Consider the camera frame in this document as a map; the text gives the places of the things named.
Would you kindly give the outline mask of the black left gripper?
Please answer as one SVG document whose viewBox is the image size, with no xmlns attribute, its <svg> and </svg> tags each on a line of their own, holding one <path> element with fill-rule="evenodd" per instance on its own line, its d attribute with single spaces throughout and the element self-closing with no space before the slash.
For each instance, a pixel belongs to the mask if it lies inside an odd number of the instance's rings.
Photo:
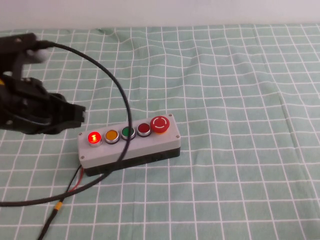
<svg viewBox="0 0 320 240">
<path fill-rule="evenodd" d="M 67 129 L 79 128 L 85 121 L 86 108 L 67 102 L 59 93 L 48 92 L 43 82 L 26 77 L 0 77 L 0 128 L 27 135 L 49 130 L 57 135 Z"/>
</svg>

